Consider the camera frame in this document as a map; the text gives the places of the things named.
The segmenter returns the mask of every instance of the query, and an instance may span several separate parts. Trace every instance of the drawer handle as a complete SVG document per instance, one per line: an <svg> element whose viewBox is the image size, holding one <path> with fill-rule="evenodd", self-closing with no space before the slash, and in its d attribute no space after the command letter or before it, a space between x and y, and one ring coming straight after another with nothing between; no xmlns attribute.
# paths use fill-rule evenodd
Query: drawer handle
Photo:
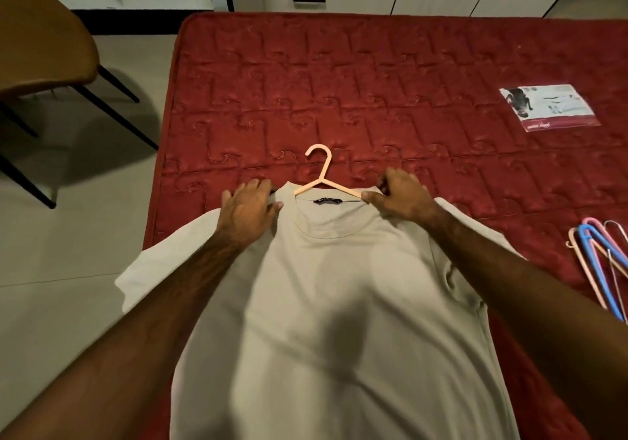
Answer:
<svg viewBox="0 0 628 440"><path fill-rule="evenodd" d="M294 3L325 3L327 0L292 0Z"/></svg>

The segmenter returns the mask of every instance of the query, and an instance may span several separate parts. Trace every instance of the hand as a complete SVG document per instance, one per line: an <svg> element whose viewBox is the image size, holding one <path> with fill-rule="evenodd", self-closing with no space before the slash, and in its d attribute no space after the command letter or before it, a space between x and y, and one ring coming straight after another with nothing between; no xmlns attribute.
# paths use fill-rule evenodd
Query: hand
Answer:
<svg viewBox="0 0 628 440"><path fill-rule="evenodd" d="M395 218L423 226L442 210L415 174L400 168L388 167L378 188L384 195L366 191L362 199Z"/></svg>
<svg viewBox="0 0 628 440"><path fill-rule="evenodd" d="M282 202L268 204L271 189L270 179L261 182L253 179L247 184L240 184L233 195L225 190L222 193L222 209L213 238L219 238L223 243L244 250L261 237L283 206Z"/></svg>

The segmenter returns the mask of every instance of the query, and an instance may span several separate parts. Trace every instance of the bed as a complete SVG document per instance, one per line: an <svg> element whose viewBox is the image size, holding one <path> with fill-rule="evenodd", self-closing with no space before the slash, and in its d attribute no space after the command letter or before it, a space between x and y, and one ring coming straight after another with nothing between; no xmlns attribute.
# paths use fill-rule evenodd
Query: bed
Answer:
<svg viewBox="0 0 628 440"><path fill-rule="evenodd" d="M252 177L369 187L386 166L506 235L594 299L566 247L585 216L628 224L628 22L202 13L171 66L145 248ZM526 133L499 89L570 83L598 127ZM523 439L585 439L498 319ZM145 438L167 439L169 396Z"/></svg>

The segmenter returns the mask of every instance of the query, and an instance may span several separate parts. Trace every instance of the blue hanger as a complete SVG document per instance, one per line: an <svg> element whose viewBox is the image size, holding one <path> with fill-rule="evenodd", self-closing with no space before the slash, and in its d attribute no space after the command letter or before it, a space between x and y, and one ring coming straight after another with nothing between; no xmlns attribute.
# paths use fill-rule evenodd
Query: blue hanger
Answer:
<svg viewBox="0 0 628 440"><path fill-rule="evenodd" d="M600 264L600 260L597 258L597 254L593 251L593 246L591 244L591 240L595 238L600 244L602 244L607 250L609 250L621 263L624 265L626 269L628 269L628 258L624 256L623 253L618 251L605 237L603 237L600 232L592 225L582 224L578 227L578 235L580 236L580 241L582 242L582 246L585 249L586 256L588 257L589 263L591 263L593 269L595 270L595 274L597 275L597 279L602 286L602 290L604 291L604 295L608 300L608 307L613 312L615 317L622 322L625 322L624 316L622 316L622 312L619 310L617 306L617 302L615 301L615 297L613 293L611 293L608 288L608 283L606 282L606 276L604 276L604 271L602 270L602 266Z"/></svg>

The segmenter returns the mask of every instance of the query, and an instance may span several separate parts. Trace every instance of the black metal chair leg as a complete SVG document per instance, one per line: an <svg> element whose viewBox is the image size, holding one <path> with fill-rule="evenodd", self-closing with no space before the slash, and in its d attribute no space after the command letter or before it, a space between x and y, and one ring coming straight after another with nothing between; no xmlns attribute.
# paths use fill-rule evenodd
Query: black metal chair leg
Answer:
<svg viewBox="0 0 628 440"><path fill-rule="evenodd" d="M88 90L88 88L86 88L85 86L73 86L73 88L76 89L77 92L80 95L82 95L87 101L92 103L94 106L97 106L100 110L104 111L108 116L115 119L123 127L129 129L129 131L131 131L133 134L139 137L142 141L147 143L150 147L152 147L155 150L159 149L159 146L155 144L153 141L151 141L142 131L137 129L137 127L135 127L129 121L124 119L120 114L115 112L111 106L109 106L102 99L100 99L98 96L93 94L90 90Z"/></svg>
<svg viewBox="0 0 628 440"><path fill-rule="evenodd" d="M27 132L33 137L39 137L39 134L35 132L35 130L26 124L22 118L20 118L15 111L13 111L9 106L4 103L0 103L0 113L3 113L7 119L15 123L17 126L22 128L23 131Z"/></svg>
<svg viewBox="0 0 628 440"><path fill-rule="evenodd" d="M53 209L57 206L56 202L53 202L48 197L46 197L41 190L39 190L35 184L29 181L26 175L22 174L17 167L15 167L9 160L5 159L0 154L0 171L4 172L4 174L8 175L9 178L20 184L20 186L27 190L32 196L35 196L40 202L43 202L45 206L50 209Z"/></svg>
<svg viewBox="0 0 628 440"><path fill-rule="evenodd" d="M134 95L129 88L122 84L122 81L113 76L105 67L98 65L98 74L109 81L113 86L117 87L125 95L129 96L133 103L139 103L139 98Z"/></svg>

